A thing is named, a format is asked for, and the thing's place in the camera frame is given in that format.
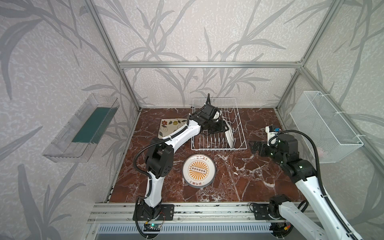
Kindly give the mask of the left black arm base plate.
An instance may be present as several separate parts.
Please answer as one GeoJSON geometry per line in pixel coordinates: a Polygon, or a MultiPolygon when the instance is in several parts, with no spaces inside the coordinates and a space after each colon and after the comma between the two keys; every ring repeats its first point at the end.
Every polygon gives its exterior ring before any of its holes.
{"type": "Polygon", "coordinates": [[[145,203],[137,205],[134,210],[134,221],[172,221],[174,218],[175,205],[160,204],[154,208],[147,206],[145,203]]]}

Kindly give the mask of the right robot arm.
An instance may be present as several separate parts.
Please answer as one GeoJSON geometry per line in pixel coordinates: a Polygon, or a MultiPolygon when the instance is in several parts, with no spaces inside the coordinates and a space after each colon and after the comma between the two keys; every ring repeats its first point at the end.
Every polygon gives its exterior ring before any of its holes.
{"type": "Polygon", "coordinates": [[[250,141],[249,144],[254,155],[269,157],[281,167],[305,196],[303,206],[310,205],[321,223],[317,225],[286,195],[271,197],[268,215],[274,220],[288,221],[284,227],[272,228],[277,238],[285,237],[287,232],[295,228],[307,240],[362,239],[325,190],[320,167],[314,167],[309,161],[300,158],[298,140],[292,136],[292,131],[268,133],[267,141],[250,141]]]}

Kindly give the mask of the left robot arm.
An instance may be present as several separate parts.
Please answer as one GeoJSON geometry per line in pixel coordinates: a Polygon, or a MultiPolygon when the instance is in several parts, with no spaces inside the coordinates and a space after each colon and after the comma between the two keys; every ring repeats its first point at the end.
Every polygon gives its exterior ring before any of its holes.
{"type": "Polygon", "coordinates": [[[222,118],[222,111],[206,103],[190,114],[186,123],[174,133],[154,138],[146,154],[146,175],[148,177],[144,206],[154,210],[161,206],[164,179],[174,164],[175,152],[186,142],[199,134],[231,134],[231,125],[222,118]]]}

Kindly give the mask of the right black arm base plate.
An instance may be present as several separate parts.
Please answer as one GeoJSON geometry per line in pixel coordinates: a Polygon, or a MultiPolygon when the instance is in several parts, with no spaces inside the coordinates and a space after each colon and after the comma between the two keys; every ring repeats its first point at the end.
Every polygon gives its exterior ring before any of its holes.
{"type": "Polygon", "coordinates": [[[254,214],[255,220],[285,221],[280,216],[278,209],[271,204],[250,203],[249,208],[254,214]]]}

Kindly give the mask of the white round plate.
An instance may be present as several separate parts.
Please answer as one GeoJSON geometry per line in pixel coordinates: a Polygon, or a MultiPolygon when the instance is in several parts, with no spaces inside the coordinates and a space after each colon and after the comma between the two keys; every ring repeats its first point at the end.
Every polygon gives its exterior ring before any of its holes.
{"type": "Polygon", "coordinates": [[[216,163],[207,155],[194,154],[183,164],[184,182],[196,189],[203,189],[213,183],[217,173],[216,163]]]}
{"type": "Polygon", "coordinates": [[[227,139],[229,148],[232,149],[234,147],[234,145],[235,145],[235,138],[234,138],[234,135],[233,135],[233,130],[232,130],[231,124],[227,120],[224,120],[224,123],[226,125],[226,127],[225,127],[225,129],[226,129],[226,131],[225,131],[226,139],[227,139]]]}

